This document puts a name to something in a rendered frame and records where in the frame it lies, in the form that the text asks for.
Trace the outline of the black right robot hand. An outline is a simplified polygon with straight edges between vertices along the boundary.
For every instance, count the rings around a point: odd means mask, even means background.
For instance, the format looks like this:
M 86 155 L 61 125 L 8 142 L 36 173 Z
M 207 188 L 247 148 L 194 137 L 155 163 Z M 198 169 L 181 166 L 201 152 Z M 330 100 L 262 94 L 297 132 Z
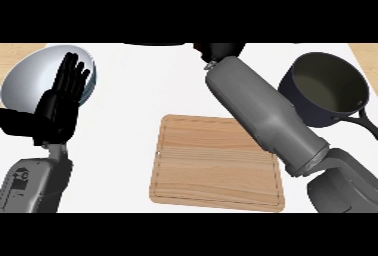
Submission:
M 203 60 L 220 62 L 229 56 L 240 56 L 244 43 L 195 43 L 194 48 L 201 52 Z

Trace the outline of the wooden cutting board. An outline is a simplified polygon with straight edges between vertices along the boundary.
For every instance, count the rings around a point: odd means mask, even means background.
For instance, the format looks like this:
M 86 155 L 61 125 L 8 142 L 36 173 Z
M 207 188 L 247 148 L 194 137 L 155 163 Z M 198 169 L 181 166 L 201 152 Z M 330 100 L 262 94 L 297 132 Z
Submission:
M 284 210 L 278 158 L 262 150 L 235 119 L 163 118 L 150 198 L 166 204 Z

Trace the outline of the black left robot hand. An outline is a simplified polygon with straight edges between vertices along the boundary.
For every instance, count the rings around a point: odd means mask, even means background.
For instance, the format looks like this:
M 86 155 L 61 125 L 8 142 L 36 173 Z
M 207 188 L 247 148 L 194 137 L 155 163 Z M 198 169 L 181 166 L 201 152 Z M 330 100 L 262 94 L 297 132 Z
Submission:
M 52 88 L 45 92 L 34 113 L 0 108 L 0 129 L 8 135 L 31 137 L 34 145 L 65 144 L 76 131 L 80 99 L 90 70 L 68 52 Z

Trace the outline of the silver metal bowl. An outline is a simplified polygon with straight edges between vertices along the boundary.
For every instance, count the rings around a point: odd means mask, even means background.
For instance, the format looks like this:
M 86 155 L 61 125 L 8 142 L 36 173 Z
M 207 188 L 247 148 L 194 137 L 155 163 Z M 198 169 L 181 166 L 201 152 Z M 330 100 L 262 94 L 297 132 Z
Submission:
M 14 66 L 5 76 L 0 100 L 6 109 L 33 113 L 43 93 L 52 88 L 65 54 L 79 55 L 79 61 L 90 70 L 80 104 L 88 101 L 96 86 L 96 65 L 90 53 L 79 46 L 58 45 L 33 52 Z

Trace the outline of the dark blue pot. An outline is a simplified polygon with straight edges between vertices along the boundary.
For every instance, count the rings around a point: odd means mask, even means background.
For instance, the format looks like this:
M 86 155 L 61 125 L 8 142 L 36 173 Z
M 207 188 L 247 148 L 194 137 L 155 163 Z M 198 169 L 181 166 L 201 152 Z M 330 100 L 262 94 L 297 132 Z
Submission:
M 378 140 L 378 126 L 365 111 L 368 82 L 343 58 L 324 52 L 303 54 L 287 71 L 278 91 L 291 101 L 308 126 L 322 128 L 350 122 Z

